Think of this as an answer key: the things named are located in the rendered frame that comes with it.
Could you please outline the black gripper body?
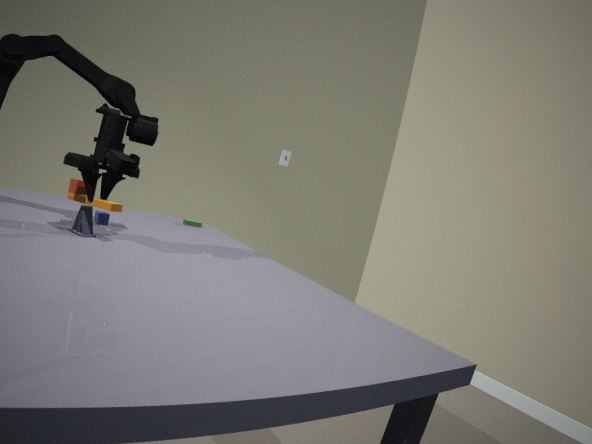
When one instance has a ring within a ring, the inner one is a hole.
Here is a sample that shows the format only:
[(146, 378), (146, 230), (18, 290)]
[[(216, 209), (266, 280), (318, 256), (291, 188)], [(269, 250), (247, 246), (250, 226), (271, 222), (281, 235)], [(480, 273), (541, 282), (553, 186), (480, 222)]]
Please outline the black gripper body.
[[(64, 163), (63, 164), (67, 164), (69, 166), (73, 166), (75, 168), (82, 168), (83, 170), (86, 171), (92, 171), (92, 172), (99, 172), (99, 169), (104, 169), (106, 170), (106, 174), (112, 174), (115, 176), (120, 176), (122, 177), (123, 174), (126, 175), (126, 173), (122, 173), (122, 172), (115, 172), (112, 170), (112, 167), (106, 164), (99, 164), (100, 161), (100, 156), (102, 151), (104, 150), (104, 148), (106, 147), (106, 145), (110, 144), (113, 145), (113, 149), (119, 149), (119, 147), (121, 146), (122, 148), (125, 148), (125, 144), (122, 144), (123, 139), (122, 138), (116, 138), (114, 136), (110, 136), (110, 135), (104, 135), (101, 133), (98, 133), (98, 138), (94, 137), (94, 141), (96, 141), (96, 147), (95, 147), (95, 151), (94, 151), (94, 155), (90, 154), (89, 156), (86, 155), (81, 155), (81, 154), (77, 154), (77, 153), (68, 153), (65, 158), (64, 158)], [(130, 175), (127, 175), (131, 178), (138, 178), (139, 176), (139, 167), (137, 168), (137, 170), (133, 170), (131, 171)]]

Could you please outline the orange bar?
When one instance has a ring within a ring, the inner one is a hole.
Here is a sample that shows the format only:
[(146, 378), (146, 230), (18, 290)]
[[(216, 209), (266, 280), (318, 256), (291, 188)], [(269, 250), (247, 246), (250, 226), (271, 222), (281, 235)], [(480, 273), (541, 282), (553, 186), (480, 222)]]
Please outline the orange bar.
[(122, 204), (112, 201), (105, 201), (95, 198), (90, 203), (87, 198), (87, 192), (84, 185), (84, 180), (72, 178), (68, 192), (68, 198), (86, 205), (92, 205), (111, 212), (122, 212)]

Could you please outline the small blue cube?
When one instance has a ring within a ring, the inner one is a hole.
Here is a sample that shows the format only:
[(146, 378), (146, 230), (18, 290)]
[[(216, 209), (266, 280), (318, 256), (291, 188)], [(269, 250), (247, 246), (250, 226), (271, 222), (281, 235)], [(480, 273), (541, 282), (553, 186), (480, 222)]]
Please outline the small blue cube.
[(98, 225), (106, 225), (107, 226), (108, 221), (109, 221), (109, 216), (110, 216), (110, 214), (108, 214), (107, 212), (102, 212), (102, 211), (96, 210), (93, 222), (95, 222)]

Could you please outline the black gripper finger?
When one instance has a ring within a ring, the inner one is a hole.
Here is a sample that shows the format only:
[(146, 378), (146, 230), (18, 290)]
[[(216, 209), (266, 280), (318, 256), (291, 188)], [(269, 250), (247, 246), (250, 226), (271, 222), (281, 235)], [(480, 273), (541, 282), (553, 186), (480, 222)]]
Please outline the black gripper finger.
[(78, 170), (81, 171), (82, 178), (84, 180), (88, 201), (92, 203), (95, 196), (97, 180), (101, 177), (102, 174), (92, 171), (89, 172), (83, 170), (82, 168), (78, 168)]
[(100, 199), (107, 200), (113, 187), (126, 178), (102, 172)]

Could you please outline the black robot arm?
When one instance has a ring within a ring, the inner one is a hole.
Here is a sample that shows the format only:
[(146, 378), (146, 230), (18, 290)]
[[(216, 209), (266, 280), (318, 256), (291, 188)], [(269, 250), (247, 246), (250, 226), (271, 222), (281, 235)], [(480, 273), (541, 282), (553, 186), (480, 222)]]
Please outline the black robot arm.
[[(140, 115), (133, 85), (117, 76), (108, 74), (96, 66), (83, 54), (67, 44), (60, 36), (21, 36), (4, 35), (0, 40), (0, 110), (6, 97), (9, 85), (27, 60), (35, 60), (46, 56), (54, 56), (72, 69), (80, 77), (94, 86), (100, 95), (120, 111), (110, 109), (105, 103), (96, 112), (104, 114), (99, 133), (124, 138), (129, 141), (153, 146), (158, 135), (158, 118)], [(125, 116), (121, 116), (121, 111)], [(131, 118), (126, 117), (131, 116)], [(101, 153), (101, 164), (108, 164), (115, 172), (130, 175), (132, 169), (137, 170), (140, 157), (136, 154), (124, 154), (124, 147), (113, 149), (106, 145)], [(107, 161), (106, 161), (107, 160)]]

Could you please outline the small green block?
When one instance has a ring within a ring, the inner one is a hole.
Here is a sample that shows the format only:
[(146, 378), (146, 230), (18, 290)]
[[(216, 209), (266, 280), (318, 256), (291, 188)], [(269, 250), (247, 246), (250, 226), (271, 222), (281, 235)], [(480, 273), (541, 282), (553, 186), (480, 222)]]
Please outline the small green block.
[(188, 219), (184, 219), (183, 223), (185, 225), (189, 225), (189, 226), (195, 226), (195, 227), (202, 227), (202, 223), (198, 222), (198, 221), (192, 221), (192, 220), (188, 220)]

